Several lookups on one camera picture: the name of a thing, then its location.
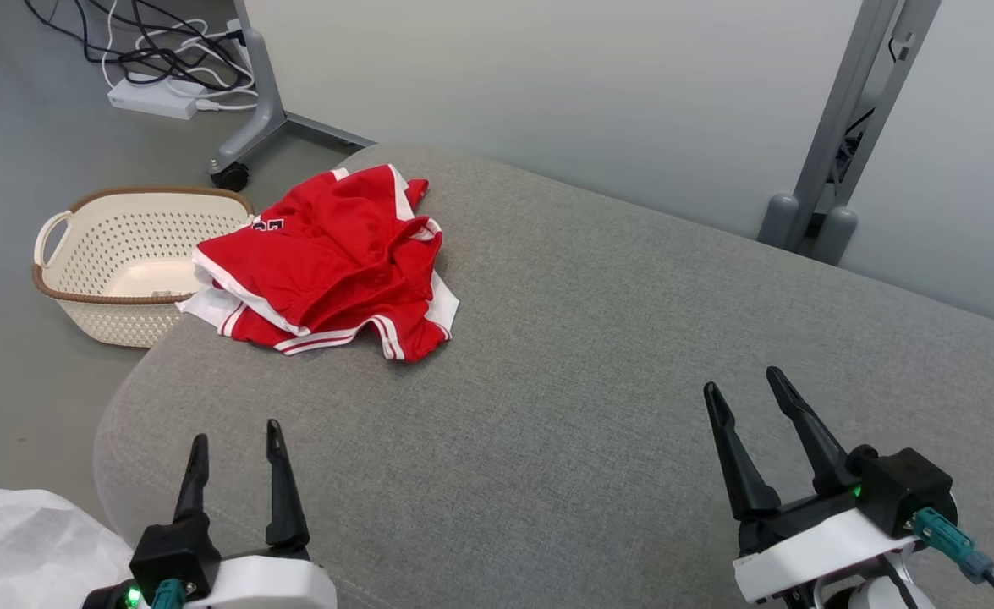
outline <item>teal connector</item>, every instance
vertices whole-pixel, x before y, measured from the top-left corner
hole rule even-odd
[[[184,583],[180,579],[165,579],[155,590],[155,605],[151,609],[182,609],[186,596]]]
[[[985,573],[994,568],[992,559],[975,549],[967,533],[933,508],[927,507],[914,514],[914,536],[952,559],[971,583],[980,584]]]

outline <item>gray upholstered table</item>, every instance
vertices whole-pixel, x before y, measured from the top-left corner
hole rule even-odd
[[[203,431],[211,535],[258,547],[273,416],[343,606],[740,606],[701,388],[720,384],[783,500],[804,497],[774,364],[845,447],[944,467],[994,556],[994,321],[478,157],[376,146],[345,165],[384,162],[431,181],[454,340],[416,365],[373,339],[287,358],[186,317],[99,427],[129,542],[168,520]],[[947,560],[915,563],[941,609],[994,606]]]

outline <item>laundry basket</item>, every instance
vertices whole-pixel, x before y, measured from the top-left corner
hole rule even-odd
[[[229,190],[108,189],[41,227],[34,285],[102,343],[150,347],[180,319],[176,304],[201,288],[190,261],[204,239],[232,232],[252,206]],[[49,234],[67,223],[52,254]]]

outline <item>white partition panel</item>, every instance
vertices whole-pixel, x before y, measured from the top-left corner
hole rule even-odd
[[[840,266],[994,317],[994,3],[944,0],[848,207]]]
[[[245,0],[285,109],[755,236],[860,0]]]

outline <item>white power adapter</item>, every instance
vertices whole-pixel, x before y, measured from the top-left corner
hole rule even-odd
[[[154,80],[147,74],[129,74],[132,80]],[[202,96],[207,88],[195,82],[173,80],[172,85],[179,91]],[[130,109],[135,112],[147,112],[157,116],[169,116],[188,120],[195,115],[196,99],[194,97],[177,96],[165,85],[165,81],[153,82],[149,85],[135,85],[128,80],[121,80],[109,92],[109,103],[113,107]]]

